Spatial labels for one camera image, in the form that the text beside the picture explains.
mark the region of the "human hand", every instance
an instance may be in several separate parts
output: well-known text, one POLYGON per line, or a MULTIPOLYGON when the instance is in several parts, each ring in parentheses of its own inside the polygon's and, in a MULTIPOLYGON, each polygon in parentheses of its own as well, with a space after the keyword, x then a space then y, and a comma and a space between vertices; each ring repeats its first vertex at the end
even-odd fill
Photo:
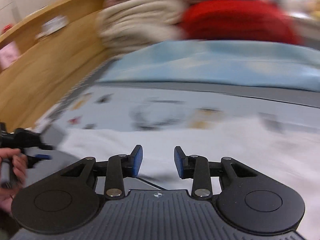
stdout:
POLYGON ((0 200, 11 198, 16 195, 26 180, 27 156, 20 156, 19 149, 0 148, 0 163, 3 159, 12 158, 13 172, 17 176, 19 182, 15 188, 0 188, 0 200))

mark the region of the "gray handle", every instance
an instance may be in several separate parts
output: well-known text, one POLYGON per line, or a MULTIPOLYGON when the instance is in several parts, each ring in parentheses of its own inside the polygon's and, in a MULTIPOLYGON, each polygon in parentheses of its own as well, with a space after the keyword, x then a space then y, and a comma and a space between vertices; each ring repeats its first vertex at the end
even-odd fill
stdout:
POLYGON ((13 188, 18 182, 12 170, 12 159, 3 159, 0 167, 0 187, 13 188))

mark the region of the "white blanket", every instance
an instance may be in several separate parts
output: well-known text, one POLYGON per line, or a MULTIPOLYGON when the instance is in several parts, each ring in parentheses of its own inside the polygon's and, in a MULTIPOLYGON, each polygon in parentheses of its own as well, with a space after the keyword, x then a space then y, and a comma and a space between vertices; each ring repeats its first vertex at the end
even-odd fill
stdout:
MULTIPOLYGON (((234 119, 212 130, 165 130, 117 132, 70 129, 60 150, 79 158, 94 156, 108 160, 130 154, 136 144, 143 147, 139 176, 166 189, 191 189, 192 180, 177 174, 173 150, 181 146, 186 155, 198 154, 209 161, 230 156, 295 189, 306 204, 298 232, 308 240, 320 239, 320 135, 275 133, 258 118, 234 119)), ((212 179, 215 194, 221 189, 212 179)))
POLYGON ((102 10, 98 34, 114 54, 129 53, 166 40, 181 40, 180 22, 187 6, 181 0, 129 0, 102 10))

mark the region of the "red object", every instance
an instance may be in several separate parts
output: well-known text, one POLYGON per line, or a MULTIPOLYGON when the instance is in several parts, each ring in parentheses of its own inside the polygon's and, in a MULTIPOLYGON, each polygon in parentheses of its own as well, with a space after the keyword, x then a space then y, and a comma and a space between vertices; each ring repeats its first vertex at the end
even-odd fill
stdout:
POLYGON ((181 27, 189 39, 300 44, 291 20, 261 0, 209 0, 191 6, 181 27))
POLYGON ((3 28, 2 34, 4 34, 7 30, 10 30, 13 27, 12 24, 7 25, 6 27, 3 28))

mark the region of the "ribbed gray plate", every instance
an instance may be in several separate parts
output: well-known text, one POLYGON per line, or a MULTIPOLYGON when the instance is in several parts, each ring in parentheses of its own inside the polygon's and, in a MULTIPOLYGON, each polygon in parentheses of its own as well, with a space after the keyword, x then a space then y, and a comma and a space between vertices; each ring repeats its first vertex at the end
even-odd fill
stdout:
POLYGON ((20 230, 13 240, 302 240, 295 232, 254 236, 232 228, 207 201, 190 198, 185 190, 132 190, 105 203, 84 227, 45 236, 20 230))

